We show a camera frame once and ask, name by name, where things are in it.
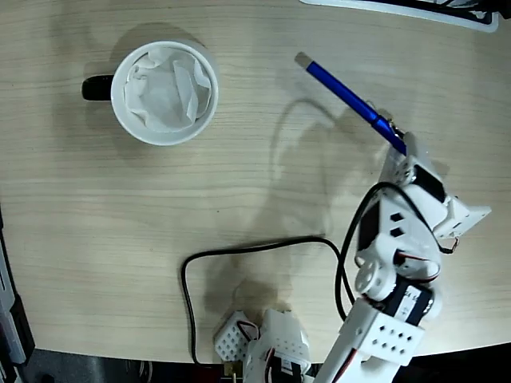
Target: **blue pen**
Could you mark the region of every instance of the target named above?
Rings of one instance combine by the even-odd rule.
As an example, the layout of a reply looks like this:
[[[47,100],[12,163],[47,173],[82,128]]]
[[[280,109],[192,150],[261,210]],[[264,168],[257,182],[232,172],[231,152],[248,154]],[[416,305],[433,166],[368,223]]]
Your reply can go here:
[[[406,155],[406,145],[383,116],[380,116],[364,100],[351,92],[341,81],[329,74],[321,65],[309,58],[305,53],[296,56],[296,62],[305,68],[316,80],[321,82],[338,98],[350,106],[361,118],[366,120],[378,133],[390,142],[395,149]]]

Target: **white tissue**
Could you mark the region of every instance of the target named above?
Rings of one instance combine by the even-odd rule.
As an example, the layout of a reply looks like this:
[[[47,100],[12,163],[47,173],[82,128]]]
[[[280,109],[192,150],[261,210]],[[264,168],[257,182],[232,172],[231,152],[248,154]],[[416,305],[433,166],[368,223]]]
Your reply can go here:
[[[206,71],[190,53],[156,48],[129,70],[125,101],[148,129],[179,132],[206,112],[211,92]]]

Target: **white robotic arm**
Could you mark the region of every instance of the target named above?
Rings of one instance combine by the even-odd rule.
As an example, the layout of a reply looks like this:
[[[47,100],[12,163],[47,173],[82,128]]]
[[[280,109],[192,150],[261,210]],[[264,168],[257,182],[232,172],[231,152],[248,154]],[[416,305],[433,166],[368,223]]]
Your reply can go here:
[[[457,238],[489,207],[468,207],[443,187],[427,151],[411,133],[407,156],[391,148],[381,181],[398,185],[422,213],[426,226],[394,190],[382,190],[366,209],[355,256],[360,265],[351,309],[315,383],[391,382],[414,356],[424,330],[438,315],[442,296],[439,239]]]
[[[442,308],[436,279],[442,252],[453,249],[438,240],[455,239],[456,245],[491,211],[468,207],[449,194],[414,135],[403,140],[406,156],[390,148],[377,191],[359,221],[355,289],[361,298],[314,383],[392,382],[424,335],[419,322],[435,318]],[[216,338],[225,361],[243,360],[244,382],[311,381],[305,375],[311,366],[307,335],[291,313],[267,310],[248,342],[252,327],[236,312]]]

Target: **black mug handle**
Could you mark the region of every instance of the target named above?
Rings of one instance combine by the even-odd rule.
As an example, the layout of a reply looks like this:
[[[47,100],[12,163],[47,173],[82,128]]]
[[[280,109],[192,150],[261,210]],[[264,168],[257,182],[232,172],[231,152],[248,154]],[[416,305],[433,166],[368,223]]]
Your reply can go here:
[[[110,101],[113,75],[93,76],[81,84],[81,96],[88,101]]]

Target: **wooden table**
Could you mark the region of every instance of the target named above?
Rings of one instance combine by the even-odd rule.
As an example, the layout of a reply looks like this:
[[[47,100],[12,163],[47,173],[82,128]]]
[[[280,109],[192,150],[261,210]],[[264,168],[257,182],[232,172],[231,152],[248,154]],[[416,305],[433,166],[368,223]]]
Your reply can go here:
[[[3,1],[0,202],[38,347],[190,361],[186,256],[319,233],[341,245],[386,143],[294,63],[301,50],[416,132],[451,191],[493,208],[446,257],[421,353],[511,341],[510,36],[298,0]],[[80,87],[172,38],[216,56],[221,100],[196,139],[155,148]],[[192,264],[200,360],[232,310],[290,307],[322,361],[341,326],[335,264],[312,245]]]

